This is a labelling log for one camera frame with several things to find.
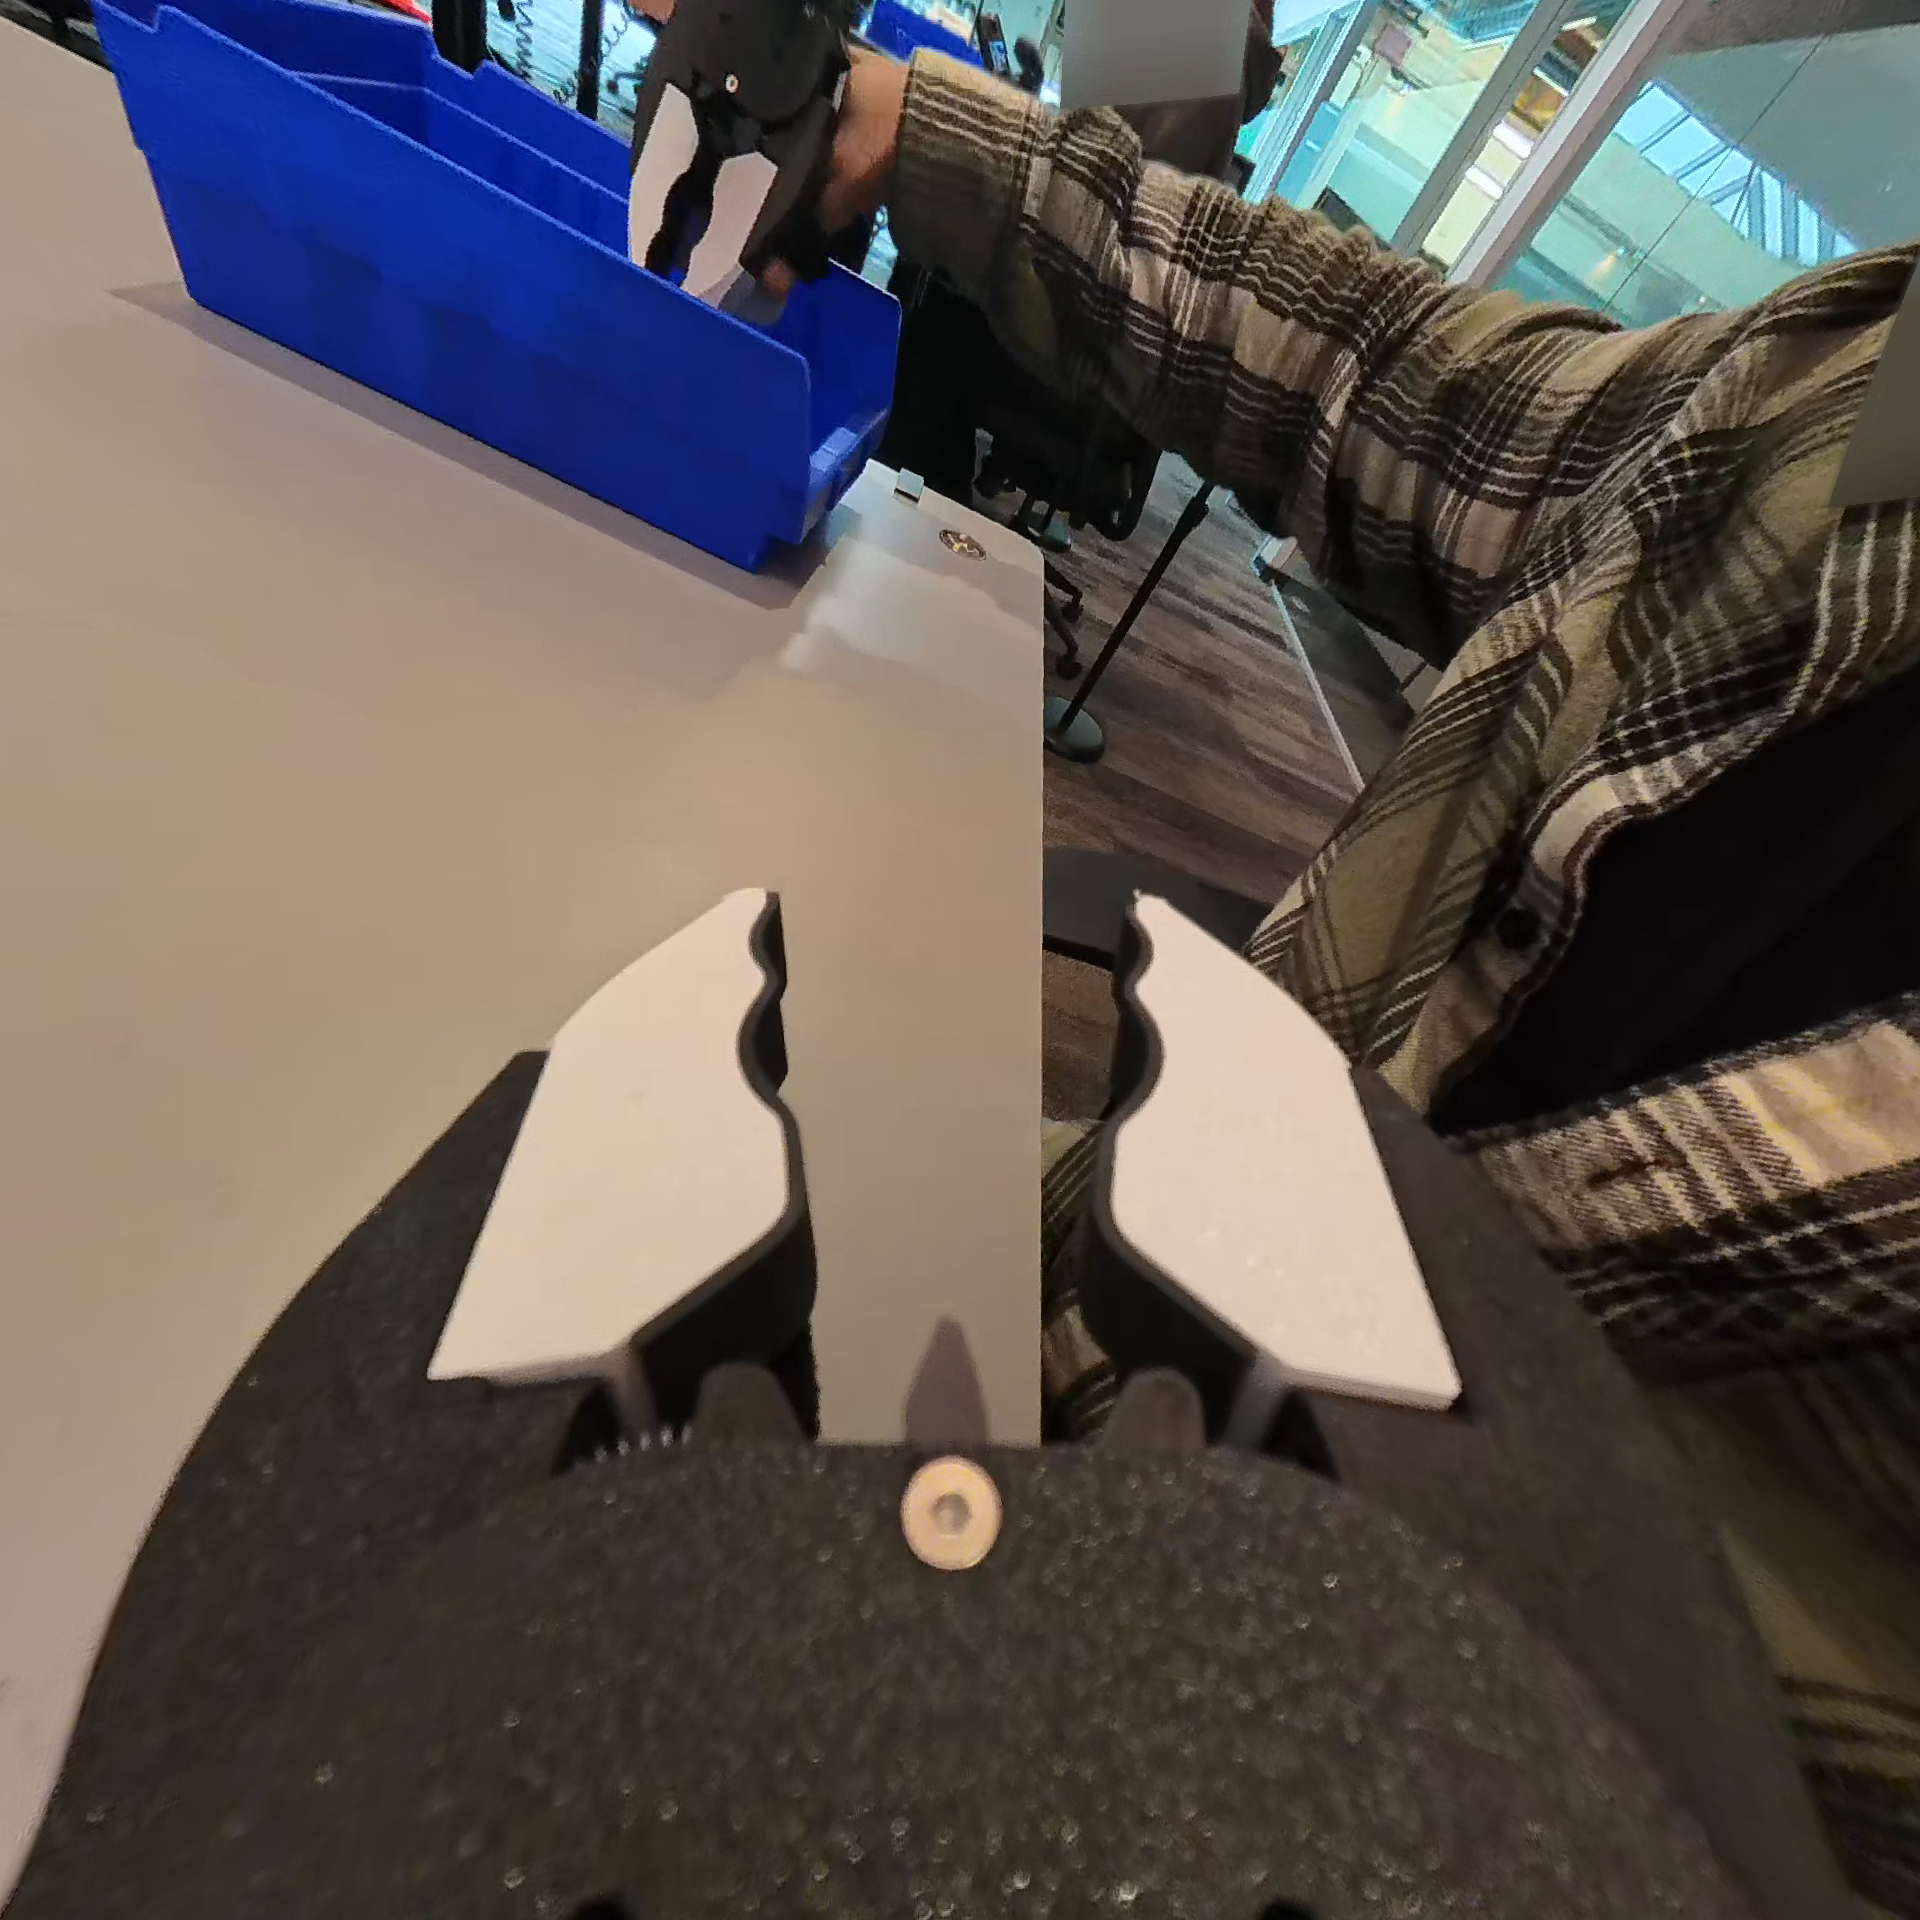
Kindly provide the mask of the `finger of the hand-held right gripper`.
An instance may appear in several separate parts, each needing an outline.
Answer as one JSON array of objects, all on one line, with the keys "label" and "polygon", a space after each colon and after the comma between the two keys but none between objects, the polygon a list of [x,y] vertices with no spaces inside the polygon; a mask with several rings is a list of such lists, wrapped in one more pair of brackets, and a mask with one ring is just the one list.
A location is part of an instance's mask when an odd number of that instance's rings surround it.
[{"label": "finger of the hand-held right gripper", "polygon": [[630,263],[686,277],[709,225],[709,151],[695,102],[671,79],[635,113],[628,186]]},{"label": "finger of the hand-held right gripper", "polygon": [[707,305],[727,305],[752,277],[741,255],[778,185],[778,165],[759,151],[699,148],[687,169],[687,217],[680,233],[680,290]]}]

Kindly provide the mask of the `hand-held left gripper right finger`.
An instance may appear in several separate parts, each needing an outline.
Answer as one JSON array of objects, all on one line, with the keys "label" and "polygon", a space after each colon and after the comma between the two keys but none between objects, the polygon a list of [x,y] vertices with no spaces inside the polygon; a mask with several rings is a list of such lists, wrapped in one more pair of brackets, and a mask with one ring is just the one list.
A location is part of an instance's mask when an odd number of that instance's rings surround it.
[{"label": "hand-held left gripper right finger", "polygon": [[1115,1108],[1079,1301],[1115,1374],[1170,1368],[1259,1449],[1294,1394],[1451,1412],[1460,1374],[1339,1047],[1163,896],[1123,913]]}]

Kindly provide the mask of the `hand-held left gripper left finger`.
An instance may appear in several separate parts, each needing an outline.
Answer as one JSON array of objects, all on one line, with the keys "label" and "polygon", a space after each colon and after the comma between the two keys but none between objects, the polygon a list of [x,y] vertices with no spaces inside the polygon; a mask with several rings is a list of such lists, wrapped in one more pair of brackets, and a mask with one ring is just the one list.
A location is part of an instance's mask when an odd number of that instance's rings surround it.
[{"label": "hand-held left gripper left finger", "polygon": [[435,1382],[597,1384],[627,1433],[693,1425],[752,1365],[819,1434],[819,1256],[783,1103],[780,893],[735,889],[562,1023],[427,1361]]}]

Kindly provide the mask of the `black floor stand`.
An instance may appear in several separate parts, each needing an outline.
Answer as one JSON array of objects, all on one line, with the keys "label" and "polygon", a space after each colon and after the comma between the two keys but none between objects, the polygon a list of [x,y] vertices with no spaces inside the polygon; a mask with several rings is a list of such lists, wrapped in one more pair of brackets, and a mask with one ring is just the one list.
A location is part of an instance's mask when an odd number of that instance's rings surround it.
[{"label": "black floor stand", "polygon": [[1125,641],[1134,636],[1140,613],[1144,613],[1148,604],[1162,586],[1170,565],[1179,557],[1188,536],[1206,521],[1213,492],[1216,487],[1211,482],[1202,482],[1187,498],[1156,557],[1148,565],[1132,598],[1099,645],[1093,665],[1088,665],[1071,685],[1071,694],[1047,696],[1042,708],[1042,744],[1050,753],[1080,765],[1102,760],[1106,752],[1106,734],[1096,718],[1088,710],[1088,702],[1112,666]]}]

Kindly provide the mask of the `blue plastic bin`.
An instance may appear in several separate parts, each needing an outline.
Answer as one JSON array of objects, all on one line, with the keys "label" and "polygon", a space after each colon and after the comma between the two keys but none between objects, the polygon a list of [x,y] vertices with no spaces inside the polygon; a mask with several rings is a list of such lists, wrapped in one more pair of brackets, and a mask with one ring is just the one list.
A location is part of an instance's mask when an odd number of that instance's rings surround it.
[{"label": "blue plastic bin", "polygon": [[645,272],[622,144],[500,63],[371,6],[92,16],[210,313],[743,568],[878,449],[895,300],[831,265],[752,324]]}]

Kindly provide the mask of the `person's right forearm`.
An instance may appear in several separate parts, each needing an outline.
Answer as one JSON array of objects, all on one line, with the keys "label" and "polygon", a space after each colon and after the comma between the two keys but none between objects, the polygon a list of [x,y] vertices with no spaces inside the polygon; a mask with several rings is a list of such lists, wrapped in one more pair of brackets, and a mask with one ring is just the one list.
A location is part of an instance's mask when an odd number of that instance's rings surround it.
[{"label": "person's right forearm", "polygon": [[1014,357],[1458,681],[1672,647],[1820,713],[1915,669],[1915,504],[1830,503],[1915,244],[1621,328],[1244,202],[1110,110],[939,54],[902,72],[886,213]]}]

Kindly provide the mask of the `black rolling chair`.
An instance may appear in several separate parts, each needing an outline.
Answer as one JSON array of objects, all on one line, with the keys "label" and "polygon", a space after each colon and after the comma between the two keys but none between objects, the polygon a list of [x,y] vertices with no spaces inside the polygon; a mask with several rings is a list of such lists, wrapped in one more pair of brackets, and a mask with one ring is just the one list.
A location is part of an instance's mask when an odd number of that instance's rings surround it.
[{"label": "black rolling chair", "polygon": [[1132,536],[1162,452],[1020,368],[942,277],[902,258],[890,287],[902,319],[880,461],[957,504],[1016,493],[1012,528],[1030,543],[1060,525]]}]

